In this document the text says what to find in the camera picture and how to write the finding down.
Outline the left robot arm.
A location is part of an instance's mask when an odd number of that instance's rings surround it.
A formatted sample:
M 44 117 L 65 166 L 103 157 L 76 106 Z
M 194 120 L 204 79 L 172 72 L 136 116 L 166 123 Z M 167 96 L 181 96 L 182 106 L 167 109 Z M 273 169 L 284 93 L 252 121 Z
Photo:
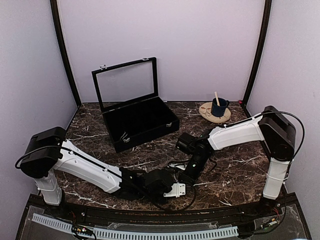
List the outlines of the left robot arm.
M 143 197 L 165 204 L 168 198 L 186 194 L 186 185 L 177 183 L 166 169 L 137 173 L 106 164 L 77 148 L 65 138 L 66 130 L 54 127 L 31 137 L 25 154 L 15 163 L 34 179 L 44 201 L 60 218 L 67 218 L 70 206 L 63 201 L 54 171 L 62 171 L 85 180 L 104 192 L 129 201 Z

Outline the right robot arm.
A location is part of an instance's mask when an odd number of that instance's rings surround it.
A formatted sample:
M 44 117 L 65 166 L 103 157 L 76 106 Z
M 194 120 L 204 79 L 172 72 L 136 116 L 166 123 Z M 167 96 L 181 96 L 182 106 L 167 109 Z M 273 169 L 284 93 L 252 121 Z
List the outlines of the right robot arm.
M 281 188 L 289 177 L 290 167 L 302 145 L 296 145 L 296 127 L 286 118 L 300 119 L 292 113 L 279 111 L 272 105 L 247 119 L 216 126 L 196 137 L 183 133 L 175 147 L 190 155 L 179 180 L 194 183 L 202 174 L 209 158 L 216 152 L 231 146 L 251 142 L 265 143 L 269 151 L 269 168 L 263 189 L 262 201 L 255 205 L 255 213 L 266 217 L 275 208 Z

